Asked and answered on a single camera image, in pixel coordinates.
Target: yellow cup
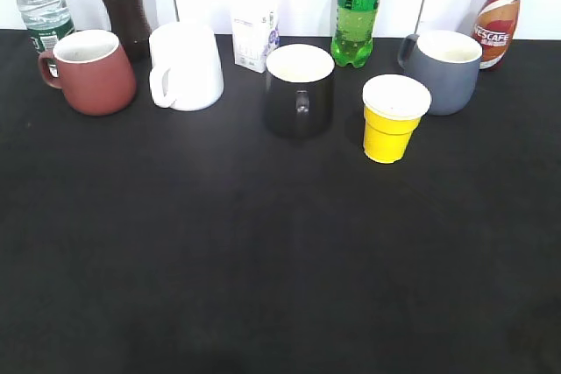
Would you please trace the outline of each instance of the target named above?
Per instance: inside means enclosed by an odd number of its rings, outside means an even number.
[[[381,164],[403,158],[413,131],[430,106],[430,93],[420,82],[398,74],[368,81],[365,104],[365,154]]]

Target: black table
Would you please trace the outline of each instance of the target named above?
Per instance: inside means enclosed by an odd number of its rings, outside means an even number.
[[[383,166],[361,87],[399,40],[338,68],[332,127],[290,141],[217,39],[214,107],[155,107],[147,60],[94,118],[0,32],[2,373],[561,372],[561,43],[516,42]]]

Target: brown liquid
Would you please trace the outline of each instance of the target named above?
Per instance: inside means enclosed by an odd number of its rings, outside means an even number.
[[[152,30],[142,0],[103,0],[111,30],[119,37],[130,61],[150,57],[148,39]]]

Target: milk carton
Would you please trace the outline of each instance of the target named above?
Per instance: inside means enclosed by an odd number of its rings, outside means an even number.
[[[231,29],[236,64],[265,72],[267,56],[281,42],[276,2],[238,0],[231,6]]]

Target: black mug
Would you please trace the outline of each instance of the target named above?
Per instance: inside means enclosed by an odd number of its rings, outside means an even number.
[[[285,138],[310,138],[329,128],[335,62],[321,48],[281,47],[266,60],[265,124]]]

